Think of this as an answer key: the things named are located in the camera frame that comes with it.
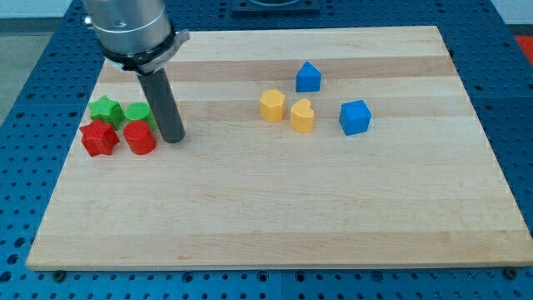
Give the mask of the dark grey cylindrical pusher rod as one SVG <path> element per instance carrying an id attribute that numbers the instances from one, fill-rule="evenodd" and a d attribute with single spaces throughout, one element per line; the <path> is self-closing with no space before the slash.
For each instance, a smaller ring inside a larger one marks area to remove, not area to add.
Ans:
<path id="1" fill-rule="evenodd" d="M 186 135 L 164 68 L 137 76 L 166 143 L 179 143 Z"/>

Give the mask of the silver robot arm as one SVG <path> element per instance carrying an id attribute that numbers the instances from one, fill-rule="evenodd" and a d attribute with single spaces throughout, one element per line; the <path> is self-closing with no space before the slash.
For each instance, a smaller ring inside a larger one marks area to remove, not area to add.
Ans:
<path id="1" fill-rule="evenodd" d="M 179 143 L 186 131 L 165 70 L 190 39 L 177 31 L 162 0 L 83 0 L 86 25 L 116 68 L 133 72 L 141 84 L 162 139 Z"/>

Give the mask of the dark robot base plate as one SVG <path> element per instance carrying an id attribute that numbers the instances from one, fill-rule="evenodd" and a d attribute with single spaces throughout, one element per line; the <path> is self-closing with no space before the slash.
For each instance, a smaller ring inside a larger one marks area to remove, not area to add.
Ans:
<path id="1" fill-rule="evenodd" d="M 317 13 L 320 0 L 232 0 L 232 14 Z"/>

